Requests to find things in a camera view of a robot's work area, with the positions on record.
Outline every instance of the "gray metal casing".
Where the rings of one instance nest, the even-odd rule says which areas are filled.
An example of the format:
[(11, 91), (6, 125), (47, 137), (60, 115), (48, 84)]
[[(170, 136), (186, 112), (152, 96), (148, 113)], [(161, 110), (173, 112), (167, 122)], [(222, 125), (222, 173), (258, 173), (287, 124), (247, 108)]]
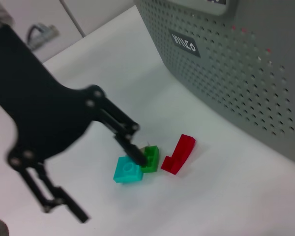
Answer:
[[(224, 118), (295, 161), (295, 0), (232, 3), (218, 15), (135, 0), (171, 73)], [(169, 30), (192, 37), (201, 57), (175, 46)]]

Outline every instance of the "white table surface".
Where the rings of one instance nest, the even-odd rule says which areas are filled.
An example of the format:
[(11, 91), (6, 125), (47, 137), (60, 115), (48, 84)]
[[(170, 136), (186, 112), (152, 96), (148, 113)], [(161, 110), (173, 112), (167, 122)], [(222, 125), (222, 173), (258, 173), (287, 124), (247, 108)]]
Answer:
[(135, 7), (45, 63), (65, 86), (101, 86), (141, 125), (134, 142), (158, 145), (161, 161), (182, 133), (196, 138), (177, 176), (113, 181), (124, 153), (94, 123), (47, 163), (50, 177), (91, 216), (41, 211), (5, 154), (15, 126), (0, 108), (0, 219), (11, 236), (295, 236), (295, 164), (224, 120), (165, 68)]

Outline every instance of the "screw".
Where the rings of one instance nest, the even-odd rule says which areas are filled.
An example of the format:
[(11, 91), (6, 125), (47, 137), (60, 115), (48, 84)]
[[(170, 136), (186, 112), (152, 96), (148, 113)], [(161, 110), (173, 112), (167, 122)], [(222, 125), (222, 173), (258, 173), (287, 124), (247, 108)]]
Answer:
[(102, 93), (100, 91), (95, 91), (94, 92), (94, 96), (95, 97), (101, 97), (102, 96)]
[(55, 199), (55, 203), (56, 203), (57, 205), (62, 205), (62, 204), (64, 204), (64, 200), (63, 200), (62, 198), (56, 198), (56, 199)]
[(130, 134), (126, 134), (125, 138), (131, 140), (132, 136)]
[(95, 106), (95, 102), (93, 102), (92, 100), (87, 100), (85, 102), (85, 104), (88, 106), (88, 107), (94, 107)]
[(51, 210), (51, 207), (50, 206), (44, 206), (44, 212), (45, 213), (49, 213)]
[(22, 164), (22, 162), (21, 162), (21, 160), (20, 160), (19, 158), (12, 157), (12, 158), (10, 159), (10, 164), (11, 164), (12, 166), (18, 167), (18, 166), (20, 166), (20, 165)]
[(139, 126), (138, 126), (137, 124), (134, 124), (134, 125), (132, 126), (132, 129), (133, 129), (133, 130), (138, 130), (138, 129), (139, 129)]
[(25, 157), (28, 160), (32, 160), (34, 158), (34, 153), (30, 150), (26, 150), (23, 152), (23, 157)]

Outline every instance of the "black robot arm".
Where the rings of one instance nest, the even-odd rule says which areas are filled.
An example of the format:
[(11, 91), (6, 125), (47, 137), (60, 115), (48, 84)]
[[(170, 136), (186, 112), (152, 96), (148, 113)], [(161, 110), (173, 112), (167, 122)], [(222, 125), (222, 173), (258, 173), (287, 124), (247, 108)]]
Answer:
[[(49, 180), (44, 162), (81, 137), (92, 121), (108, 127), (136, 164), (147, 163), (130, 143), (139, 130), (136, 122), (116, 107), (99, 86), (74, 90), (59, 84), (8, 25), (0, 27), (0, 105), (18, 130), (8, 164), (20, 173), (45, 212), (63, 204), (81, 222), (87, 221), (83, 210)], [(36, 170), (53, 199), (46, 199), (28, 168)]]

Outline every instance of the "lego brick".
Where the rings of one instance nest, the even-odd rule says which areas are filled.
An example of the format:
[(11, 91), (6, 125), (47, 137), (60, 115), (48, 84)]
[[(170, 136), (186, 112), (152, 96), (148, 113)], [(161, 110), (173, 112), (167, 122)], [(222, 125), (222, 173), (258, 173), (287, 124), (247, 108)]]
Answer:
[(118, 159), (116, 166), (114, 181), (116, 183), (131, 183), (141, 181), (143, 173), (140, 166), (136, 165), (128, 156), (123, 156)]
[(143, 173), (156, 172), (159, 162), (159, 149), (157, 146), (146, 147), (144, 150), (144, 156), (147, 158), (147, 165), (141, 167)]
[(176, 175), (189, 157), (196, 140), (185, 134), (182, 134), (172, 157), (166, 156), (161, 169)]

